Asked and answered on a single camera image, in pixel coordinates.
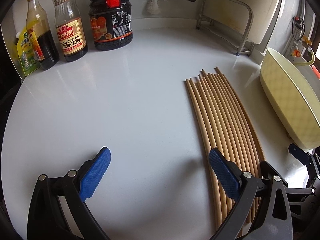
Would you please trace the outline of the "wooden chopstick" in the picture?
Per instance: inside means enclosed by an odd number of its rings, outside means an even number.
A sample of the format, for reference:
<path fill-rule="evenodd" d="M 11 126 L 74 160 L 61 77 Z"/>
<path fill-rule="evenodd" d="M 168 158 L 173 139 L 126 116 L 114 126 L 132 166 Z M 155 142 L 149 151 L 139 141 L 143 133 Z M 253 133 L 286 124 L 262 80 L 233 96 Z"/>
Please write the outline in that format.
<path fill-rule="evenodd" d="M 217 74 L 209 74 L 212 83 L 217 86 L 221 94 L 224 110 L 227 110 L 231 121 L 229 121 L 231 129 L 234 134 L 236 145 L 240 147 L 238 155 L 240 160 L 244 162 L 246 170 L 251 171 L 253 174 L 259 176 L 259 165 L 253 150 L 253 143 L 249 139 L 248 131 L 244 126 L 244 122 L 240 115 L 236 104 L 231 97 L 226 85 L 221 81 Z"/>
<path fill-rule="evenodd" d="M 230 160 L 236 163 L 236 160 L 234 159 L 234 155 L 233 155 L 234 148 L 232 146 L 232 143 L 229 140 L 229 133 L 226 126 L 227 120 L 222 115 L 221 109 L 219 107 L 220 102 L 218 100 L 218 97 L 216 96 L 216 93 L 214 92 L 212 85 L 209 84 L 209 80 L 206 77 L 206 75 L 207 73 L 203 72 L 200 78 L 201 78 L 201 82 L 205 85 L 206 89 L 208 90 L 208 94 L 210 96 L 209 104 L 212 108 L 212 113 L 214 118 L 217 119 L 215 122 L 216 122 L 217 131 L 219 133 L 219 137 L 221 140 L 221 144 L 218 144 L 217 148 L 219 148 L 219 150 L 221 151 L 221 153 L 223 153 L 224 157 L 227 160 Z"/>
<path fill-rule="evenodd" d="M 213 137 L 214 137 L 214 140 L 215 140 L 215 144 L 216 146 L 213 146 L 213 148 L 217 147 L 218 144 L 221 144 L 221 140 L 220 140 L 220 137 L 219 137 L 219 133 L 217 131 L 217 127 L 216 127 L 216 122 L 215 122 L 215 119 L 213 117 L 213 113 L 212 113 L 212 109 L 210 107 L 210 104 L 209 104 L 209 99 L 208 97 L 206 96 L 206 93 L 204 92 L 204 86 L 202 85 L 201 81 L 199 82 L 194 82 L 198 91 L 199 91 L 199 94 L 202 98 L 202 101 L 204 103 L 204 106 L 206 108 L 206 112 L 207 112 L 207 115 L 208 115 L 208 118 L 209 118 L 209 121 L 210 121 L 210 125 L 211 125 L 211 131 L 213 132 Z M 221 195 L 225 195 L 225 198 L 226 198 L 226 203 L 227 203 L 227 209 L 230 210 L 231 207 L 232 207 L 232 200 L 230 198 L 228 198 L 225 194 L 225 191 L 224 189 L 222 188 L 222 186 L 219 184 L 219 187 L 220 187 L 220 190 L 221 190 Z"/>
<path fill-rule="evenodd" d="M 217 74 L 201 74 L 189 80 L 190 96 L 201 130 L 205 156 L 217 147 L 223 156 L 243 171 L 255 173 L 253 143 L 241 115 L 240 105 Z"/>
<path fill-rule="evenodd" d="M 234 148 L 233 155 L 236 163 L 240 164 L 243 171 L 250 171 L 260 178 L 261 174 L 253 152 L 252 143 L 248 138 L 248 133 L 245 132 L 244 122 L 238 116 L 234 101 L 231 99 L 225 85 L 217 77 L 214 77 L 210 73 L 206 77 L 218 97 L 222 115 L 227 120 L 226 126 L 229 140 Z"/>
<path fill-rule="evenodd" d="M 196 95 L 191 85 L 191 82 L 192 80 L 189 80 L 189 79 L 185 80 L 186 87 L 189 92 L 189 95 L 193 104 L 193 108 L 196 114 L 197 122 L 200 128 L 201 137 L 202 137 L 202 141 L 205 149 L 204 159 L 205 159 L 205 164 L 210 176 L 210 187 L 211 187 L 210 191 L 212 193 L 211 202 L 212 202 L 212 210 L 214 214 L 214 229 L 216 231 L 222 223 L 222 220 L 221 220 L 222 211 L 221 211 L 221 203 L 220 203 L 219 186 L 217 184 L 217 179 L 215 178 L 212 172 L 212 169 L 210 167 L 210 164 L 208 162 L 208 153 L 211 150 L 210 141 L 207 134 L 206 126 L 204 124 L 202 113 L 201 113 L 199 104 L 197 102 Z"/>
<path fill-rule="evenodd" d="M 222 140 L 226 145 L 224 155 L 243 171 L 250 171 L 259 176 L 259 158 L 256 156 L 257 151 L 244 114 L 219 75 L 203 70 L 202 76 L 212 94 L 213 105 L 217 107 L 216 114 L 223 132 Z"/>
<path fill-rule="evenodd" d="M 227 80 L 225 75 L 221 72 L 221 70 L 219 70 L 218 67 L 215 67 L 215 71 L 217 72 L 218 76 L 221 77 L 223 83 L 226 85 L 229 93 L 231 94 L 231 97 L 233 98 L 233 100 L 236 104 L 237 109 L 240 112 L 240 115 L 241 115 L 242 120 L 244 122 L 244 126 L 248 131 L 249 139 L 253 143 L 253 150 L 255 152 L 257 162 L 260 163 L 261 161 L 265 161 L 265 157 L 264 157 L 263 150 L 261 148 L 260 141 L 257 137 L 255 129 L 251 123 L 251 120 L 250 120 L 241 100 L 239 99 L 235 90 L 233 89 L 233 87 L 231 86 L 231 84 L 229 83 L 229 81 Z"/>
<path fill-rule="evenodd" d="M 194 81 L 192 79 L 186 79 L 185 83 L 187 85 L 187 89 L 189 91 L 191 101 L 195 109 L 198 124 L 200 127 L 204 148 L 206 150 L 206 159 L 207 161 L 209 161 L 209 152 L 213 148 L 213 146 L 216 146 L 215 140 L 213 137 L 213 132 L 210 130 L 211 129 L 210 121 L 209 121 L 204 103 L 202 101 L 202 98 L 199 94 L 199 91 Z M 221 195 L 221 190 L 219 187 L 217 177 L 213 172 L 211 165 L 210 164 L 208 165 L 209 165 L 209 172 L 210 172 L 210 178 L 211 178 L 212 189 L 213 189 L 215 219 L 216 219 L 217 226 L 220 226 L 228 214 L 227 203 L 226 203 L 225 195 L 224 194 Z"/>

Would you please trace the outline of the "large cream round basin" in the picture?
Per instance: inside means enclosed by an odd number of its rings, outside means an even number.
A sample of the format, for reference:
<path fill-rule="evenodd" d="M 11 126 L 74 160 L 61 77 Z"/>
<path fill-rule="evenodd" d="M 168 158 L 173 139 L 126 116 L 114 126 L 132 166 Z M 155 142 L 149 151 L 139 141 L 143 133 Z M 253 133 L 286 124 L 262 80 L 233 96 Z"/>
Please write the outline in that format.
<path fill-rule="evenodd" d="M 289 136 L 302 149 L 319 146 L 319 99 L 303 74 L 267 48 L 260 68 L 263 90 Z"/>

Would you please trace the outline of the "pink soap dish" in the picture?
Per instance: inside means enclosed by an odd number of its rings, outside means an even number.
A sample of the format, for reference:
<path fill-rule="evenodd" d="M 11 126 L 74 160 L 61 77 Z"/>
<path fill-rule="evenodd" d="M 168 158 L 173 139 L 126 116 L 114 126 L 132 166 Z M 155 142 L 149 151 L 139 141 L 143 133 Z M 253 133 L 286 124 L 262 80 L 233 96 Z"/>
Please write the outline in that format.
<path fill-rule="evenodd" d="M 317 76 L 317 78 L 320 79 L 319 70 L 314 65 L 312 65 L 311 68 L 312 68 L 312 71 L 314 72 L 314 74 Z"/>

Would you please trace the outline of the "metal cutting board rack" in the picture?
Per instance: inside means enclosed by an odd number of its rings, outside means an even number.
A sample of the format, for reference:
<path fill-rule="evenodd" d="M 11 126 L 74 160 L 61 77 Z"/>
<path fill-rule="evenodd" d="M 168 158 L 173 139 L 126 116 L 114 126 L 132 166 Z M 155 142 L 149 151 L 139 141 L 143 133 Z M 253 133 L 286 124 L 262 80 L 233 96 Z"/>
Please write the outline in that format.
<path fill-rule="evenodd" d="M 204 14 L 204 9 L 207 0 L 202 0 L 201 9 L 199 13 L 199 17 L 196 22 L 197 30 L 207 30 L 214 36 L 223 40 L 225 44 L 229 45 L 234 51 L 236 56 L 247 55 L 251 56 L 255 43 L 252 42 L 249 38 L 249 32 L 251 31 L 252 23 L 253 23 L 253 11 L 252 8 L 240 1 L 240 0 L 226 0 L 238 5 L 241 5 L 246 8 L 248 12 L 248 20 L 245 26 L 243 33 L 238 32 L 234 28 L 232 28 L 229 24 L 223 24 L 213 18 Z"/>

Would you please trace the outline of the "yellow cap vinegar bottle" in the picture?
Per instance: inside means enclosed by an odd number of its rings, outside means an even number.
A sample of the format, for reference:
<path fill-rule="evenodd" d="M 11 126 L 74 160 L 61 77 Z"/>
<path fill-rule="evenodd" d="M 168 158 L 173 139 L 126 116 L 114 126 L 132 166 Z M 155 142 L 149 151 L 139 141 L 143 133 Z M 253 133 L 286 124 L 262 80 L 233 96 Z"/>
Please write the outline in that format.
<path fill-rule="evenodd" d="M 43 70 L 52 68 L 60 59 L 52 32 L 49 27 L 46 11 L 39 0 L 27 0 L 28 11 L 25 27 L 30 44 Z"/>

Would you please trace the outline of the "green yellow seasoning pouch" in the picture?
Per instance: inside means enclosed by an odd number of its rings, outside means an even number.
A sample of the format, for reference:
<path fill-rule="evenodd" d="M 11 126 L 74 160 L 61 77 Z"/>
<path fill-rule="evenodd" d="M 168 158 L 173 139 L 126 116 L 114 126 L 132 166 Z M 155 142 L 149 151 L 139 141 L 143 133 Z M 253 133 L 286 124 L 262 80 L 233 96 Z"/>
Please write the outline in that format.
<path fill-rule="evenodd" d="M 29 35 L 26 27 L 17 33 L 18 42 L 16 44 L 18 57 L 22 66 L 24 76 L 28 76 L 40 68 L 40 64 L 35 59 L 32 45 L 29 42 Z"/>

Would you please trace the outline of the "clear soy sauce bottle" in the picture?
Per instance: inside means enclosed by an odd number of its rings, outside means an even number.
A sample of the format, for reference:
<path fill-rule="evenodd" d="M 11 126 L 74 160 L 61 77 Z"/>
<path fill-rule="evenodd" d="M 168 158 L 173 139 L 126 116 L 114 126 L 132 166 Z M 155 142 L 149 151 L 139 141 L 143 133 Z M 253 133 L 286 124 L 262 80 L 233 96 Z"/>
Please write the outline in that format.
<path fill-rule="evenodd" d="M 80 10 L 76 0 L 52 0 L 54 24 L 62 53 L 67 62 L 80 59 L 88 52 Z"/>

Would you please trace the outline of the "large dark soy sauce jug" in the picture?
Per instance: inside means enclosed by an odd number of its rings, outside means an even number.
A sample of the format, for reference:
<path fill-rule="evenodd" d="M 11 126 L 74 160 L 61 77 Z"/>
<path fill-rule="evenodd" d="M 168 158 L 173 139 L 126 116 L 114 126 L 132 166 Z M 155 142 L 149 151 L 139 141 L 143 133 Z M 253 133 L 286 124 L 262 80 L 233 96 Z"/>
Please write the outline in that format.
<path fill-rule="evenodd" d="M 133 39 L 130 0 L 90 0 L 89 18 L 97 50 L 121 48 Z"/>

